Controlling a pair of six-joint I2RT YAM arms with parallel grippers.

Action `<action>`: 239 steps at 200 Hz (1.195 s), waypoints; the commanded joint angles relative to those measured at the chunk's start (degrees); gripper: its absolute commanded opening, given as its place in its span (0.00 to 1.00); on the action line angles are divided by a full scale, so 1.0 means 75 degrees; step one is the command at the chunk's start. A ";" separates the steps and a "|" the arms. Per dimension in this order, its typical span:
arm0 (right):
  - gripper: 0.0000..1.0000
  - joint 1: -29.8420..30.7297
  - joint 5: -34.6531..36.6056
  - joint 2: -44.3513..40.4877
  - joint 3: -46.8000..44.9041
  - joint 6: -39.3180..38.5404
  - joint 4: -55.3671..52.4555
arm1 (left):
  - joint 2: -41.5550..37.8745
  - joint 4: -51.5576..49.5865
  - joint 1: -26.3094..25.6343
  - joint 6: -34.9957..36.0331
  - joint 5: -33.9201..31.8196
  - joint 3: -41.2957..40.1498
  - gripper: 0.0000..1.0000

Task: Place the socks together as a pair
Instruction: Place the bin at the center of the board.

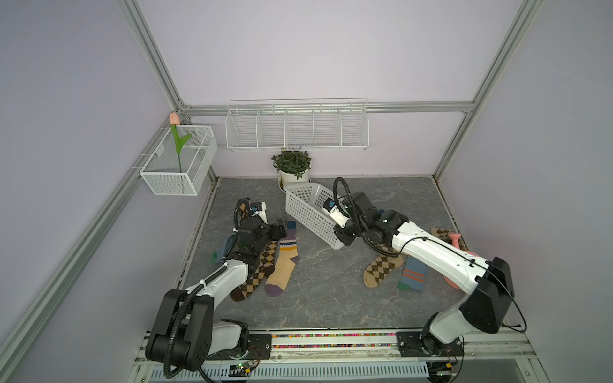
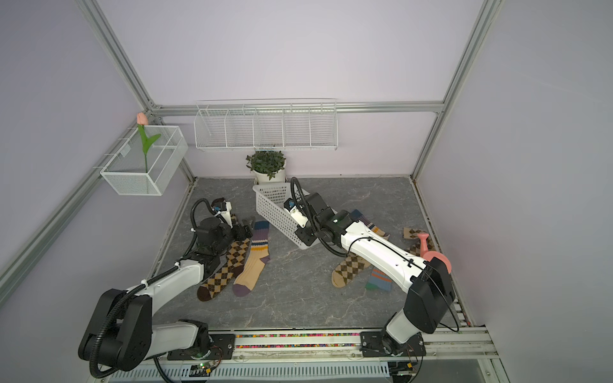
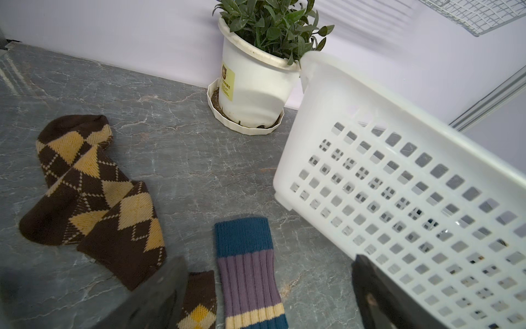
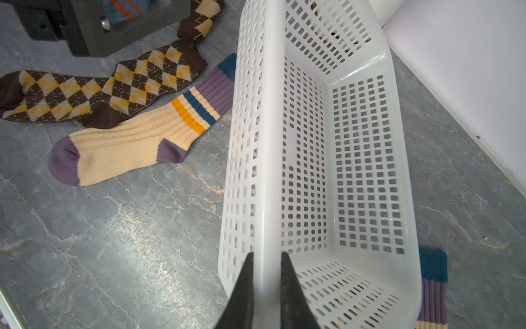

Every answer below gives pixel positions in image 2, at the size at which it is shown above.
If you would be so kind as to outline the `striped beige purple sock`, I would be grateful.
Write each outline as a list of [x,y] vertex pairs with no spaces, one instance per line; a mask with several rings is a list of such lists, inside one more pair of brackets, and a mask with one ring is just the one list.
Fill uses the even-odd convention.
[[376,226],[374,223],[372,223],[370,220],[367,219],[367,217],[365,217],[365,215],[362,214],[362,212],[360,212],[358,209],[354,209],[351,213],[350,216],[355,219],[355,220],[359,220],[360,222],[364,223],[371,231],[373,231],[373,233],[375,233],[376,235],[382,237],[385,240],[388,240],[390,237],[390,234],[383,231],[381,228],[379,228],[378,226]]
[[236,278],[232,286],[233,294],[237,297],[249,295],[255,288],[265,266],[270,261],[268,235],[270,223],[258,221],[255,223],[252,245],[242,273]]

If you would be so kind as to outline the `white plastic perforated basket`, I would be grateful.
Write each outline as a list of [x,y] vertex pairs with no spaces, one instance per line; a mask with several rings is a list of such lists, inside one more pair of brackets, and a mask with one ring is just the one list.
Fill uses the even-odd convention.
[[297,223],[284,207],[284,203],[291,198],[290,184],[257,184],[252,189],[255,192],[257,213],[290,239],[300,250],[308,249],[308,245],[295,234]]

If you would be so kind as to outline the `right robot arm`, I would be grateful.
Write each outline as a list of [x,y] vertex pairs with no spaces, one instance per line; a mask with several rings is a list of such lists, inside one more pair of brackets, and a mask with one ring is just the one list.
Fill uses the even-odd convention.
[[405,293],[402,309],[384,325],[378,341],[365,349],[382,355],[403,354],[416,335],[433,334],[452,313],[456,298],[445,262],[402,250],[375,234],[344,210],[334,211],[318,193],[305,194],[298,178],[290,181],[291,197],[284,205],[304,244],[319,241],[333,255],[356,255],[383,271]]

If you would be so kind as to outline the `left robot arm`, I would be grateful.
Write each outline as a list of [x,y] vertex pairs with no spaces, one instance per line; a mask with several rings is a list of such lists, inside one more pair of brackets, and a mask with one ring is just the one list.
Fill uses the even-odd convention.
[[204,322],[180,319],[153,324],[153,316],[177,295],[197,287],[197,298],[208,302],[238,276],[251,244],[252,227],[239,221],[225,198],[198,199],[190,211],[193,237],[188,250],[167,271],[129,289],[107,290],[98,300],[78,347],[93,378],[130,371],[152,359],[184,350],[193,359],[213,359],[220,365],[223,351],[215,345]]

